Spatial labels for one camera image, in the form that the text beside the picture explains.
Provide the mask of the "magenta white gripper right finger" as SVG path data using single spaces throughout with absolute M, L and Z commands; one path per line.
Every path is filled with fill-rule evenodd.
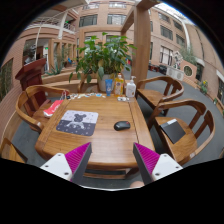
M 182 169 L 168 154 L 158 154 L 138 143 L 133 144 L 133 154 L 145 185 Z

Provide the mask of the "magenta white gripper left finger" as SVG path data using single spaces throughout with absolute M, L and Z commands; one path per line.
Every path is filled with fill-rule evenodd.
M 91 143 L 88 142 L 66 154 L 55 154 L 41 166 L 41 169 L 75 184 L 80 184 L 91 153 Z

